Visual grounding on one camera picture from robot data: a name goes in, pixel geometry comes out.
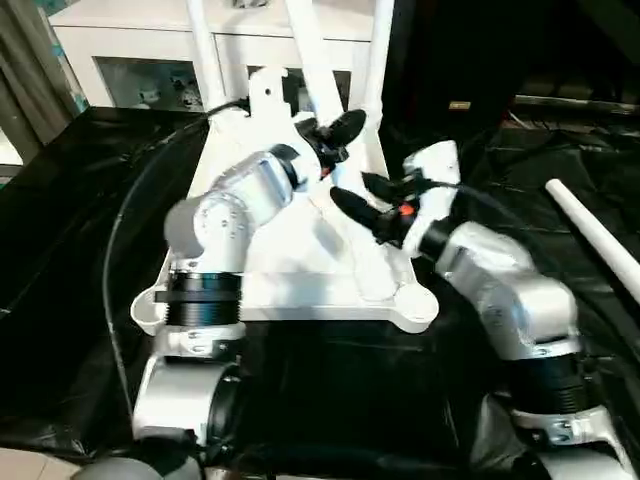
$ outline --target floor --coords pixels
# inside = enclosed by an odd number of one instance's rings
[[[0,165],[22,165],[22,158],[0,128]]]
[[[67,480],[78,470],[70,463],[40,453],[0,448],[2,478],[11,480]]]

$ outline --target curtain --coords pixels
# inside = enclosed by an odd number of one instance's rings
[[[0,128],[30,161],[77,108],[32,0],[0,0]]]

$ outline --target black tarp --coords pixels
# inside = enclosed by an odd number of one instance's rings
[[[102,256],[126,189],[148,161],[135,145],[187,116],[91,109],[0,191],[0,444],[89,461],[128,440],[99,294]],[[164,255],[164,213],[187,190],[203,133],[179,143],[141,188],[116,242],[112,289],[132,390],[148,339],[128,320]],[[505,203],[528,233],[460,198],[456,214],[557,262],[580,297],[593,382],[632,458],[640,382],[636,305],[543,192],[559,177],[638,253],[635,140],[503,131],[462,158],[464,180]],[[558,275],[545,258],[540,268]],[[503,383],[470,305],[416,262],[441,312],[427,332],[385,322],[252,323],[244,356],[253,396],[227,463],[336,477],[500,476],[524,449],[491,394]]]

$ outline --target cable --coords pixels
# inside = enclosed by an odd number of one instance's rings
[[[515,113],[513,113],[511,110],[507,110],[507,113],[509,114],[509,116],[511,117],[511,120],[513,120],[514,122],[516,122],[518,125],[520,125],[522,128],[524,128],[525,130],[531,130],[531,127],[529,125],[527,125],[526,123],[524,123],[520,117],[516,116]]]
[[[527,230],[527,225],[525,222],[515,213],[513,213],[505,204],[496,200],[494,197],[489,195],[488,193],[482,192],[476,188],[470,187],[468,185],[462,183],[448,183],[448,182],[438,182],[435,180],[424,179],[424,182],[430,185],[430,187],[445,187],[452,188],[454,190],[458,190],[465,195],[474,198],[478,202],[486,205],[493,210],[496,210],[507,220],[515,223],[518,227],[522,228],[524,232]]]
[[[138,153],[136,153],[132,162],[135,162],[144,154],[149,153],[155,150],[157,147],[162,146],[166,148],[171,142],[184,137],[187,133],[191,131],[194,126],[200,125],[205,122],[209,117],[220,113],[223,110],[227,110],[232,107],[246,107],[248,105],[247,99],[235,100],[232,102],[225,103],[224,105],[220,105],[216,108],[205,112],[202,116],[187,125],[184,125],[178,130],[173,131],[171,134],[166,135],[158,141],[151,143],[150,145],[142,148]],[[109,240],[107,242],[107,247],[105,250],[104,261],[102,264],[102,278],[101,278],[101,291],[102,291],[102,303],[104,306],[104,316],[105,321],[107,323],[107,330],[109,331],[109,339],[111,341],[111,349],[113,351],[113,357],[116,362],[116,369],[118,372],[118,377],[120,380],[120,386],[122,391],[124,392],[125,403],[127,406],[127,413],[129,415],[129,419],[133,419],[133,403],[131,402],[131,397],[129,395],[129,383],[127,381],[126,369],[124,366],[124,361],[122,359],[122,352],[120,351],[120,347],[118,345],[118,341],[116,338],[116,332],[113,321],[113,312],[111,310],[111,296],[109,294],[109,277],[110,277],[110,269],[111,269],[111,256],[113,254],[113,246],[115,244],[116,237],[118,235],[118,230],[120,229],[120,225],[122,224],[122,220],[124,219],[124,214],[133,199],[135,192],[138,190],[144,179],[147,177],[149,172],[156,166],[158,163],[158,159],[162,158],[160,154],[162,151],[158,152],[155,157],[151,158],[148,163],[144,166],[140,175],[135,179],[127,194],[120,205],[116,218],[113,222],[113,226],[111,227],[111,233],[109,235]]]

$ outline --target robotic arm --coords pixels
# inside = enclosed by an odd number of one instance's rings
[[[337,187],[331,196],[379,242],[430,260],[474,306],[505,363],[513,422],[541,452],[526,467],[534,478],[636,478],[608,411],[582,376],[573,294],[541,275],[526,249],[512,238],[474,222],[456,225],[448,220],[455,185],[443,187],[424,177],[427,153],[405,162],[407,177],[400,183],[363,174],[366,187],[392,205],[386,212]],[[429,198],[436,200],[436,208],[421,214]],[[608,445],[613,455],[591,449],[595,444]]]
[[[243,406],[239,360],[241,274],[253,234],[304,190],[346,160],[344,148],[365,122],[346,112],[329,127],[298,125],[299,136],[253,153],[200,197],[175,205],[165,220],[173,260],[167,305],[133,412],[136,444],[75,478],[204,478],[201,465],[231,448]]]

